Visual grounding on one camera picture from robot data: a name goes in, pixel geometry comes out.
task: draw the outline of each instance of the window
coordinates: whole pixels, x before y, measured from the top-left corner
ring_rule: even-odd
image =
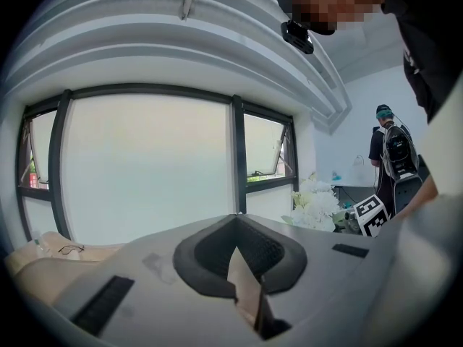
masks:
[[[294,176],[291,127],[245,114],[247,182]]]
[[[48,190],[48,149],[56,111],[25,121],[21,137],[21,187]]]
[[[22,197],[24,211],[31,232],[40,235],[48,231],[58,232],[53,216],[51,202],[37,200],[31,197]]]
[[[124,243],[234,212],[228,105],[113,94],[68,112],[61,188],[76,241]]]

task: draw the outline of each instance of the person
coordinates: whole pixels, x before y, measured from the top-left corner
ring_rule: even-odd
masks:
[[[392,110],[386,105],[382,104],[376,109],[376,118],[380,124],[380,128],[374,131],[371,136],[370,153],[368,155],[371,164],[379,168],[378,187],[376,195],[384,203],[386,210],[388,211],[389,217],[392,218],[395,215],[394,212],[394,180],[387,175],[383,165],[383,136],[384,130],[394,125],[394,114]],[[401,125],[410,139],[412,136],[408,132],[404,125]]]
[[[292,19],[303,25],[316,23],[317,32],[332,33],[340,22],[363,20],[367,13],[381,6],[393,14],[404,40],[404,71],[417,97],[418,105],[428,115],[428,122],[438,113],[463,69],[461,38],[458,27],[460,0],[292,0]],[[438,194],[433,177],[397,217],[405,217]]]

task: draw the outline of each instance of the eyeglasses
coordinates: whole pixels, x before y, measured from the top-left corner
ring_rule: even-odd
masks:
[[[71,253],[71,251],[77,251],[78,253],[81,253],[81,251],[84,250],[84,246],[64,246],[62,247],[58,253],[61,253],[63,254],[64,256],[66,256],[67,254]]]

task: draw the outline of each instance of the backpack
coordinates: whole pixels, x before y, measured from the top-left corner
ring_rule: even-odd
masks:
[[[395,124],[381,127],[383,135],[383,166],[386,174],[395,182],[418,174],[418,154],[410,135]]]

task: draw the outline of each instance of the beige fabric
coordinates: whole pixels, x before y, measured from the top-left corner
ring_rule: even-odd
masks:
[[[95,261],[42,258],[24,266],[14,282],[20,290],[52,305],[67,286],[96,266]]]
[[[49,249],[49,254],[52,258],[61,258],[67,259],[72,258],[75,255],[75,251],[70,253],[70,256],[65,256],[59,253],[59,250],[67,245],[71,246],[82,246],[81,244],[76,243],[75,241],[70,241],[69,239],[64,238],[61,234],[48,232],[44,233],[39,238],[40,243],[44,243],[45,247]],[[113,255],[123,244],[115,244],[111,246],[85,246],[84,250],[79,253],[79,260],[82,261],[103,261],[106,258]],[[5,264],[8,268],[8,271],[11,276],[15,276],[21,269],[32,261],[37,260],[39,257],[37,255],[37,249],[34,241],[28,242],[25,246],[20,249],[17,249],[11,253],[6,259]]]

